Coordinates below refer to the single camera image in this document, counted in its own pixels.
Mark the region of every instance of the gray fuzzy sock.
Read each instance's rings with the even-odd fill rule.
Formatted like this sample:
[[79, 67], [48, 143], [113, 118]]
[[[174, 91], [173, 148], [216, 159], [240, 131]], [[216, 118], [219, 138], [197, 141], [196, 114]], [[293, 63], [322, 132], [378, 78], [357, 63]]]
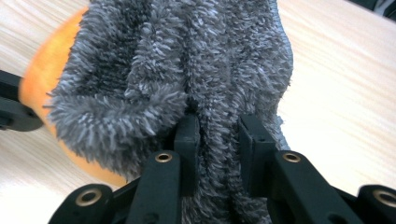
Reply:
[[127, 179], [196, 105], [199, 186], [183, 223], [268, 223], [242, 190], [237, 120], [255, 114], [289, 149], [277, 105], [292, 54], [276, 0], [97, 0], [80, 23], [49, 119], [79, 156]]

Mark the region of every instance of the orange object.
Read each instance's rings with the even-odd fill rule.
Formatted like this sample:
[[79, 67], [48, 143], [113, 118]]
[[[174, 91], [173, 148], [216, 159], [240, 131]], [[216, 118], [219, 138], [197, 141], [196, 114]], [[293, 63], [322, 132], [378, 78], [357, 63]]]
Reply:
[[[70, 48], [73, 46], [75, 36], [79, 30], [78, 24], [85, 11], [87, 11], [86, 7], [64, 23], [41, 46], [27, 68], [20, 84], [20, 101], [37, 113], [55, 137], [55, 127], [47, 120], [47, 115], [50, 111], [43, 105], [49, 104], [50, 96], [48, 96], [48, 92], [51, 92], [58, 84], [59, 77], [68, 60]], [[85, 158], [77, 156], [72, 150], [67, 148], [62, 141], [60, 146], [70, 160], [88, 174], [116, 186], [126, 184], [125, 178], [102, 168], [97, 162], [87, 162]]]

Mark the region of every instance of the table surface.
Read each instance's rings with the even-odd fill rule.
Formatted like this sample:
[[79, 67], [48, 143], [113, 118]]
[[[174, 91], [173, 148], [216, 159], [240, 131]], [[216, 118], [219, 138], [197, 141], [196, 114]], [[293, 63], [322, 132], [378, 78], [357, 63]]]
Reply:
[[[0, 69], [22, 76], [36, 50], [87, 0], [0, 0]], [[294, 53], [279, 115], [292, 150], [330, 184], [396, 189], [396, 23], [344, 0], [278, 0]], [[45, 129], [0, 132], [0, 223], [45, 223], [74, 189], [101, 181]]]

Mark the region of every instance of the light wood surface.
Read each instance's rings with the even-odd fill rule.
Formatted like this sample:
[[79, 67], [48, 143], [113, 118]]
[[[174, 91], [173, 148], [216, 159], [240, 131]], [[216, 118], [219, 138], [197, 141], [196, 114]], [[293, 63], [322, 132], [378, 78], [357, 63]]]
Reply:
[[[22, 76], [35, 51], [87, 0], [0, 0], [0, 69]], [[396, 189], [396, 23], [343, 0], [279, 0], [294, 53], [279, 107], [290, 147], [330, 184]], [[81, 172], [49, 132], [0, 132], [0, 223], [46, 223]]]

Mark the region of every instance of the screw hole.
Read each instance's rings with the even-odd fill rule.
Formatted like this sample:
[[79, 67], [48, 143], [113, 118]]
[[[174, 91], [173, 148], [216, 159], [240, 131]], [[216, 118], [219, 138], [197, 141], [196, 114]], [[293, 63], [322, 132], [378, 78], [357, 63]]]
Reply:
[[35, 118], [35, 113], [33, 111], [27, 111], [27, 116]]
[[382, 189], [376, 189], [374, 192], [374, 197], [379, 200], [381, 203], [390, 206], [390, 207], [394, 207], [396, 208], [396, 195], [391, 193], [391, 192], [387, 192], [385, 190]]
[[96, 203], [102, 197], [99, 189], [86, 189], [76, 198], [76, 205], [84, 207]]
[[299, 156], [290, 152], [283, 154], [283, 159], [290, 162], [299, 162], [301, 160]]
[[157, 162], [169, 162], [172, 160], [172, 155], [168, 153], [161, 153], [155, 157]]

